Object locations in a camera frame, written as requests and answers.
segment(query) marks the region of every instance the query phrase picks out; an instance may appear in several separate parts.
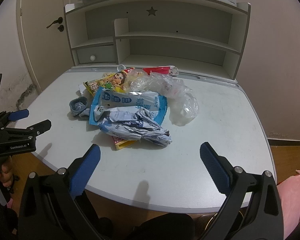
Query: star-shaped hole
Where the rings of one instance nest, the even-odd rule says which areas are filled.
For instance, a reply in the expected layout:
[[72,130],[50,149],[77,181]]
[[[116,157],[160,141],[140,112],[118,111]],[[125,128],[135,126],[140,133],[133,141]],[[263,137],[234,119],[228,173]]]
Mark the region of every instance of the star-shaped hole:
[[151,6],[151,9],[149,9],[149,10],[147,10],[147,11],[148,11],[148,13],[149,13],[148,16],[150,16],[150,15],[154,15],[154,16],[155,16],[155,12],[156,12],[157,10],[155,10],[155,9]]

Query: metal bolt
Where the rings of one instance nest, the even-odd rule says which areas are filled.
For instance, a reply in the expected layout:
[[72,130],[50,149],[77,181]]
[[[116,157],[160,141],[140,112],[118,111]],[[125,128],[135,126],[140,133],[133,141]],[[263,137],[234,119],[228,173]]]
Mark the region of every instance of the metal bolt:
[[239,166],[236,166],[236,167],[234,167],[234,171],[235,171],[236,173],[242,173],[242,172],[243,172],[243,169],[242,169],[241,167],[239,167]]
[[265,175],[266,175],[267,177],[271,177],[271,176],[272,176],[272,173],[271,173],[270,171],[265,171]]
[[35,177],[35,175],[36,175],[36,174],[35,174],[35,172],[34,172],[34,171],[33,171],[33,172],[30,172],[30,174],[29,174],[29,178],[30,178],[30,179],[33,179],[33,178]]
[[59,170],[57,170],[57,173],[59,174],[59,175],[63,175],[63,174],[65,174],[67,172],[67,169],[66,168],[60,168]]

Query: white table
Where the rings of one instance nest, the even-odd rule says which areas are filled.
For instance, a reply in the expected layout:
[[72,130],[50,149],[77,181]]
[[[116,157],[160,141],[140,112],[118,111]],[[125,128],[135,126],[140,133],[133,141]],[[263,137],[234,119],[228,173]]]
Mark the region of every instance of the white table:
[[[37,137],[33,154],[53,170],[67,168],[95,143],[100,146],[101,160],[86,189],[128,205],[181,213],[215,212],[225,199],[200,159],[203,142],[208,141],[233,166],[256,174],[269,170],[276,180],[264,131],[238,85],[180,75],[195,92],[199,116],[179,127],[171,124],[168,109],[162,127],[170,130],[173,142],[169,146],[162,148],[143,140],[116,151],[109,135],[70,114],[69,102],[78,97],[78,85],[101,77],[98,71],[111,70],[64,73],[31,104],[29,117],[17,123],[18,128],[26,128],[51,120],[50,131]],[[249,199],[246,194],[243,206]]]

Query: white wall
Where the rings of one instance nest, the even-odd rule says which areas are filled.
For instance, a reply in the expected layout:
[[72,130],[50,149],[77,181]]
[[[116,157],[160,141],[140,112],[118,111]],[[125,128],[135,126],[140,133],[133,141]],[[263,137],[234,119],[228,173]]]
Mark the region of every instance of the white wall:
[[27,108],[38,96],[21,52],[16,2],[4,0],[0,5],[0,112]]
[[237,81],[268,137],[300,140],[300,3],[237,2],[251,4],[249,33]]

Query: black door handle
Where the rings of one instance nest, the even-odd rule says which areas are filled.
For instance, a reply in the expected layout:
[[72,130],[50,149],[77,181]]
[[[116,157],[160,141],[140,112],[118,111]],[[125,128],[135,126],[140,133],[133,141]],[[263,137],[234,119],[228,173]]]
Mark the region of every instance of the black door handle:
[[59,17],[58,20],[55,20],[53,23],[51,23],[49,26],[47,26],[47,29],[48,29],[52,24],[56,24],[56,23],[61,24],[62,22],[63,22],[63,18],[62,18],[62,17]]
[[60,26],[58,27],[58,30],[59,30],[60,32],[63,32],[64,29],[65,29],[65,27],[64,27],[63,25],[60,25]]

